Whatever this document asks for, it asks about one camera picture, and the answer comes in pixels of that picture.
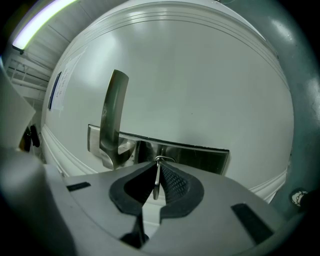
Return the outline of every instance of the fluorescent light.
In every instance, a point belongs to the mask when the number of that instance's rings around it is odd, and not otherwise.
[[[53,15],[76,0],[55,0],[37,13],[21,30],[12,45],[23,50],[30,39]]]

